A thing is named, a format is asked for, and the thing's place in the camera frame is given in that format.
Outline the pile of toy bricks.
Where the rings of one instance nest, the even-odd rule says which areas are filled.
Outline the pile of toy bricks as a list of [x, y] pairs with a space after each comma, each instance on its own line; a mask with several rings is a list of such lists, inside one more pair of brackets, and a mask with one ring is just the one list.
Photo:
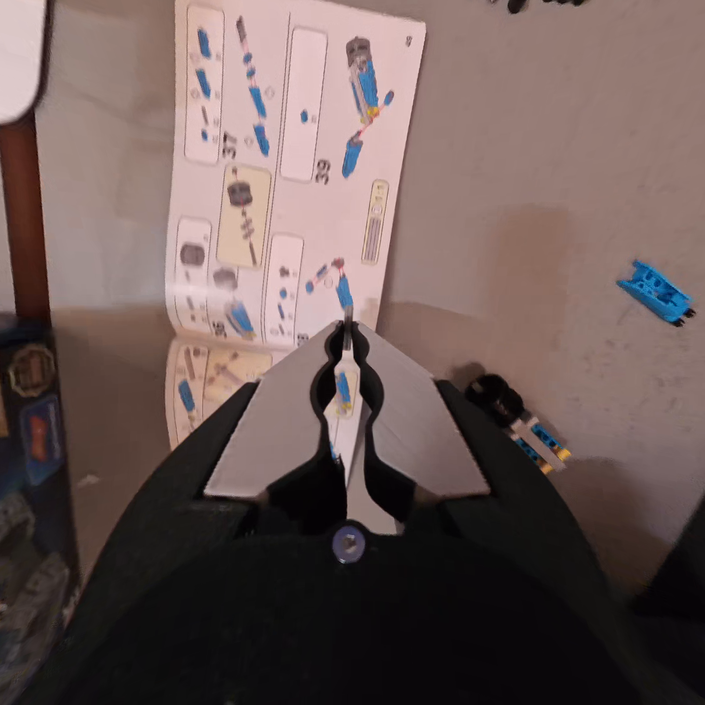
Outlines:
[[[510, 14], [517, 14], [524, 11], [528, 1], [502, 1], [506, 3], [507, 12]], [[558, 5], [571, 5], [571, 6], [581, 6], [587, 1], [542, 1], [544, 4], [558, 4]]]

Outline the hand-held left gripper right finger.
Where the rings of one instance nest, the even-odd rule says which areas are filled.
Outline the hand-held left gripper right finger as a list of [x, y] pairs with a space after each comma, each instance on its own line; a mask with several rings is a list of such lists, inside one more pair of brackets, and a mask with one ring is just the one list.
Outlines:
[[433, 497], [489, 494], [432, 374], [363, 323], [354, 325], [354, 353], [372, 462]]

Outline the wheel and beam assembly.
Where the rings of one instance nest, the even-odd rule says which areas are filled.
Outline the wheel and beam assembly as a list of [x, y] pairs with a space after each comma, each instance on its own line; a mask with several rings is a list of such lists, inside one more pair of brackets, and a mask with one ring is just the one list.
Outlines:
[[544, 473], [565, 469], [569, 450], [524, 404], [522, 396], [499, 375], [480, 375], [464, 390], [480, 408]]

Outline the robot kit box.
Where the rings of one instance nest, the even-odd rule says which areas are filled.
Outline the robot kit box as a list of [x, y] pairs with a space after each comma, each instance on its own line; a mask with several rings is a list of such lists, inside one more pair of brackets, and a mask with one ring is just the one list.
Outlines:
[[51, 330], [1, 314], [1, 703], [68, 621], [80, 563]]

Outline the blue panel brick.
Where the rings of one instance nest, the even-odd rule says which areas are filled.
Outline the blue panel brick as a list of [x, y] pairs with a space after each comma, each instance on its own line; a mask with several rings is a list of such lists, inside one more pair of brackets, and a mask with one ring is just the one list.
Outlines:
[[615, 283], [661, 321], [680, 328], [697, 312], [692, 298], [669, 281], [659, 270], [639, 260], [632, 261], [629, 279]]

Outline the black studded mat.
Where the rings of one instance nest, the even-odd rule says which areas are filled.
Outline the black studded mat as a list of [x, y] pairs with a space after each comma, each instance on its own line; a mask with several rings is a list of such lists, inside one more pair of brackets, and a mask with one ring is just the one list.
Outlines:
[[703, 498], [631, 609], [650, 656], [703, 699]]

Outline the grey desk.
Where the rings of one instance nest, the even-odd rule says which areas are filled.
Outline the grey desk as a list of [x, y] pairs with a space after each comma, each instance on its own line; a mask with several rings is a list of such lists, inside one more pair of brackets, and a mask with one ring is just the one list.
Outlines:
[[[704, 2], [353, 1], [426, 22], [377, 329], [463, 387], [504, 376], [572, 452], [552, 477], [625, 594], [704, 492]], [[172, 1], [58, 1], [38, 151], [88, 577], [169, 452]], [[697, 315], [621, 290], [632, 261]]]

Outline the white stand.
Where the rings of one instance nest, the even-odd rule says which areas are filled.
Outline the white stand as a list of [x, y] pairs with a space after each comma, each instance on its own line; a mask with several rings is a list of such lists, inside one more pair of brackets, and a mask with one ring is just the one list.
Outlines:
[[1, 125], [25, 118], [46, 90], [53, 1], [1, 2]]

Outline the instruction manual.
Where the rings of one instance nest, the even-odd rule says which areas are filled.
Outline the instruction manual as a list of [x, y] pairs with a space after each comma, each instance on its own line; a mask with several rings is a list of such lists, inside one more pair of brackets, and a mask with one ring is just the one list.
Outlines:
[[[324, 1], [175, 2], [172, 448], [348, 304], [376, 327], [425, 37], [423, 22]], [[347, 510], [362, 407], [353, 356], [331, 374], [332, 459], [232, 498], [266, 501], [302, 533]]]

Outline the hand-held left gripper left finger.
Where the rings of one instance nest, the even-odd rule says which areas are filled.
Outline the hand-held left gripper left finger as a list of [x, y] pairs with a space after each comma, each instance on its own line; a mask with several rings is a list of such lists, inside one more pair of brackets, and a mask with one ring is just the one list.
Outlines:
[[334, 321], [272, 366], [257, 384], [206, 486], [217, 498], [257, 498], [309, 461], [331, 460], [323, 415], [332, 393], [322, 375], [334, 370], [330, 339], [341, 332]]

